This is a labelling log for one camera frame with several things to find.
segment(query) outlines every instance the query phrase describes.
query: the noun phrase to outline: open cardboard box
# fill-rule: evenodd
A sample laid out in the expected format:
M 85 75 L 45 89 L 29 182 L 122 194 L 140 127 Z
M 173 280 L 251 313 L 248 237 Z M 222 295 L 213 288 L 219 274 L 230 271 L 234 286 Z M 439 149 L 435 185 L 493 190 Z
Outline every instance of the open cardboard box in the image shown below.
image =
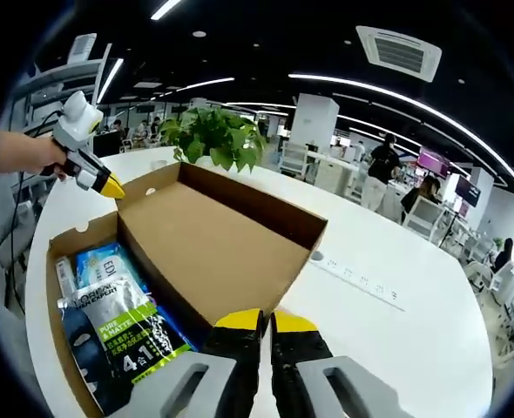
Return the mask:
M 225 176 L 178 163 L 127 183 L 118 211 L 80 233 L 58 235 L 47 254 L 51 332 L 70 387 L 87 416 L 102 416 L 65 338 L 57 258 L 118 241 L 154 298 L 195 345 L 227 314 L 280 302 L 327 224 L 312 213 Z

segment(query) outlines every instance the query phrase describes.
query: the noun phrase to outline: power strip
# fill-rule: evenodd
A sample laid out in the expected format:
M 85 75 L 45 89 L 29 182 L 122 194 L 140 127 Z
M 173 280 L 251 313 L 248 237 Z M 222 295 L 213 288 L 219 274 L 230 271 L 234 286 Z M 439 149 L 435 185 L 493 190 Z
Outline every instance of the power strip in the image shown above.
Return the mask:
M 356 287 L 362 292 L 367 293 L 369 296 L 387 303 L 399 311 L 405 312 L 402 298 L 399 299 L 398 292 L 386 286 L 384 283 L 381 283 L 381 281 L 373 280 L 359 274 L 352 267 L 317 251 L 313 253 L 309 262 L 349 285 Z

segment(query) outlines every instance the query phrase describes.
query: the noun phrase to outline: black ceiling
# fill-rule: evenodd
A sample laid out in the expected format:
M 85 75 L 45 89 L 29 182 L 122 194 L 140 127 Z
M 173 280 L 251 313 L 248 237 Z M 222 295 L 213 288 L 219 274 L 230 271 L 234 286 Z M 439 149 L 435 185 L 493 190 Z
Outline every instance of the black ceiling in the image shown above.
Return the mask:
M 150 16 L 163 0 L 92 3 L 47 41 L 37 63 L 42 70 L 64 64 L 76 35 L 97 32 L 91 56 L 100 57 L 106 43 L 113 43 L 111 57 L 125 60 L 105 103 L 130 94 L 149 98 L 155 91 L 167 91 L 167 86 L 225 77 L 235 77 L 235 81 L 167 98 L 173 102 L 204 97 L 292 105 L 300 92 L 324 96 L 337 92 L 388 106 L 447 133 L 489 164 L 514 192 L 513 178 L 487 151 L 415 106 L 348 85 L 287 76 L 298 72 L 348 78 L 401 93 L 466 126 L 514 167 L 514 1 L 492 5 L 473 1 L 183 0 L 157 22 Z M 434 81 L 426 83 L 370 64 L 356 25 L 393 30 L 440 47 L 443 55 Z M 196 30 L 203 30 L 206 37 L 194 37 Z M 134 89 L 138 81 L 162 85 L 153 90 Z M 349 98 L 333 99 L 341 115 L 413 138 L 444 152 L 451 161 L 479 165 L 448 138 L 399 113 Z M 350 125 L 377 133 L 339 119 L 339 128 Z

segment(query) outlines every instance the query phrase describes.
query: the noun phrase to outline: air conditioner vent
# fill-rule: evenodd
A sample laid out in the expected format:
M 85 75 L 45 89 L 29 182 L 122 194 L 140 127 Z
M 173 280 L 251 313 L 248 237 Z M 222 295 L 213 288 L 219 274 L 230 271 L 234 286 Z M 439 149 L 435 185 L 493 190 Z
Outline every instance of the air conditioner vent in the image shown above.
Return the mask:
M 442 51 L 414 37 L 390 30 L 357 26 L 368 61 L 431 82 Z

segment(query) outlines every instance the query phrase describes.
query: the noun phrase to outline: product package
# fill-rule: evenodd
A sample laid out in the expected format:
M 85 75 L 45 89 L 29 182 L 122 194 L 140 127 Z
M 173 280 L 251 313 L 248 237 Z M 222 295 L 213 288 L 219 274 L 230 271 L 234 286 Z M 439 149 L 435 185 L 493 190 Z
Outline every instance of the product package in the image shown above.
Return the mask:
M 105 415 L 128 403 L 132 386 L 190 346 L 127 273 L 115 273 L 59 302 L 81 374 Z
M 193 351 L 197 351 L 196 347 L 182 333 L 173 317 L 151 297 L 147 284 L 139 277 L 127 252 L 120 244 L 115 242 L 85 253 L 80 253 L 77 256 L 77 289 L 98 283 L 107 277 L 111 277 L 113 274 L 125 274 L 132 277 L 141 291 L 145 293 L 157 307 L 159 315 L 166 320 L 176 334 L 189 344 Z

